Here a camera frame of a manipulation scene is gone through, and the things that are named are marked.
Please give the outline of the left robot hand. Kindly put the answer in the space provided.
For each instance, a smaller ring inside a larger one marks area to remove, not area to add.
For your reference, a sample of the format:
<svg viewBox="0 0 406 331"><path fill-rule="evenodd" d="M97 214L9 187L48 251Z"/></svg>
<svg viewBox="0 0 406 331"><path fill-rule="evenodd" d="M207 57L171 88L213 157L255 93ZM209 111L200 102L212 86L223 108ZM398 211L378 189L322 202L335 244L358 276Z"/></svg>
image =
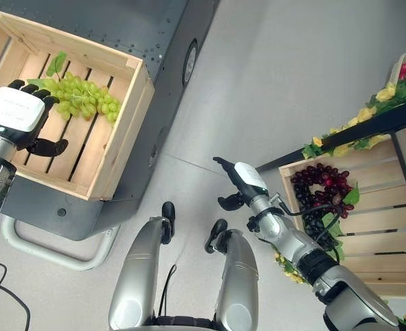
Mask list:
<svg viewBox="0 0 406 331"><path fill-rule="evenodd" d="M42 157L62 154L66 139L54 142L39 137L50 110L59 102L48 90L20 79L0 87L0 159L11 161L21 150Z"/></svg>

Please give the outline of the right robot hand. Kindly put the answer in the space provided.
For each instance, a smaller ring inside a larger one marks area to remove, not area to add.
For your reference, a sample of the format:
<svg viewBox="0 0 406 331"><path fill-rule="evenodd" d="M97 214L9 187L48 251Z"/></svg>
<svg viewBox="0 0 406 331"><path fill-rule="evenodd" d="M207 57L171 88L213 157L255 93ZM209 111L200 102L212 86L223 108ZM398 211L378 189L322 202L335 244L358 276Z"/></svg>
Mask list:
<svg viewBox="0 0 406 331"><path fill-rule="evenodd" d="M232 163L221 157L214 157L213 161L222 167L238 190L237 193L228 197L219 197L217 199L224 210L238 210L243 205L253 208L252 205L260 198L269 201L270 196L267 185L253 166L244 162Z"/></svg>

